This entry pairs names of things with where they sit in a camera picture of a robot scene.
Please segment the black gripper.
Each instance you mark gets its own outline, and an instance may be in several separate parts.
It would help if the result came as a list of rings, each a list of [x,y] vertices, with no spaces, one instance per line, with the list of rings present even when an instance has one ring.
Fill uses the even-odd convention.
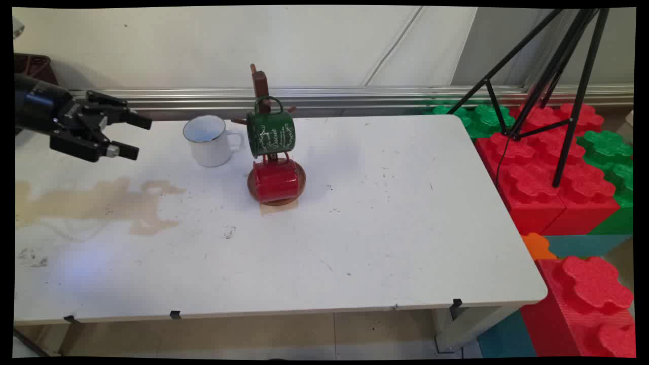
[[[16,126],[47,135],[49,146],[88,162],[101,157],[136,160],[139,148],[109,139],[102,127],[127,123],[149,130],[153,120],[139,115],[126,99],[86,91],[79,101],[60,86],[14,74]]]

